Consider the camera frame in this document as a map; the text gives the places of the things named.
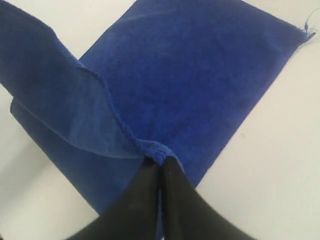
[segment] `blue microfiber towel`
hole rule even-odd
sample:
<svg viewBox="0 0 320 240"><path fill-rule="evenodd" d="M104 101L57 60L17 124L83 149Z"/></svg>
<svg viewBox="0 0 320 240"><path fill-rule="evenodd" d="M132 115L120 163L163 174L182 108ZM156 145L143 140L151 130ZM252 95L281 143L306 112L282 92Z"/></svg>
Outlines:
<svg viewBox="0 0 320 240"><path fill-rule="evenodd" d="M0 0L0 82L15 118L101 213L145 155L177 157L197 185L309 38L240 0L138 0L77 60Z"/></svg>

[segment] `white table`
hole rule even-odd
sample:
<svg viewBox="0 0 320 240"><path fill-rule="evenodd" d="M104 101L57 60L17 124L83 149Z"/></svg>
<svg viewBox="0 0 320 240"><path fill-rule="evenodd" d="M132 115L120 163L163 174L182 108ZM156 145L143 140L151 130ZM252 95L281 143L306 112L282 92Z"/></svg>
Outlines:
<svg viewBox="0 0 320 240"><path fill-rule="evenodd" d="M80 57L133 0L9 0L50 25ZM303 28L319 0L248 0ZM320 22L320 12L309 20ZM198 186L259 240L320 239L320 37L289 60ZM0 233L61 240L98 215L9 113L0 87Z"/></svg>

